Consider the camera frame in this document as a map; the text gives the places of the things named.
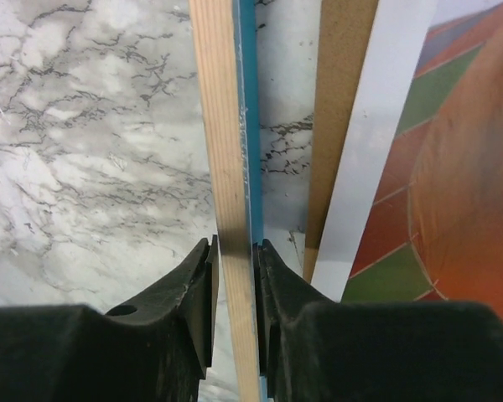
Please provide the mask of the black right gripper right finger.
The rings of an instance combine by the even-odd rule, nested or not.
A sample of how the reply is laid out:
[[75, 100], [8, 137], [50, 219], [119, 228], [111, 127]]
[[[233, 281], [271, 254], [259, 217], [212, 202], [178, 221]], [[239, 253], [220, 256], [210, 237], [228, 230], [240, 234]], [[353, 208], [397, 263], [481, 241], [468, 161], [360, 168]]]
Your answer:
[[466, 301], [341, 304], [254, 248], [260, 372], [276, 401], [503, 401], [503, 322]]

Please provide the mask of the colourful balloon photo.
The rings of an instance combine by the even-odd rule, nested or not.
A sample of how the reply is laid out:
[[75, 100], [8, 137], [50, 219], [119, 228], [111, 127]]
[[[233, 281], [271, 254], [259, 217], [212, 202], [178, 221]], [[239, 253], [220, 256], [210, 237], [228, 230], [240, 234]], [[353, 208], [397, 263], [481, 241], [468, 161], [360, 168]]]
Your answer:
[[503, 315], [503, 1], [379, 3], [311, 283]]

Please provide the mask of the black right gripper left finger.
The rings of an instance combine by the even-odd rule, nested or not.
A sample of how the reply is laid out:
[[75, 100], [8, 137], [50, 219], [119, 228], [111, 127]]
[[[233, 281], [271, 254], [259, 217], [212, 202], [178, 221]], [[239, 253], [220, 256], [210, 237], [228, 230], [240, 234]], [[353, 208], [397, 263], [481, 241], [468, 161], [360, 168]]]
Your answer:
[[0, 307], [0, 401], [195, 401], [212, 364], [218, 244], [99, 313]]

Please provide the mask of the wooden picture frame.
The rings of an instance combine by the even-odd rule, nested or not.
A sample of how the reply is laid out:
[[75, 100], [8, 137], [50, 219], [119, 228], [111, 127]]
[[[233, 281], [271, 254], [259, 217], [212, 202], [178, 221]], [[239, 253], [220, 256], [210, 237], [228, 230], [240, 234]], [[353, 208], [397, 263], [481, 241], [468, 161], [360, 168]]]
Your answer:
[[242, 401], [262, 398], [231, 1], [189, 4], [231, 341]]

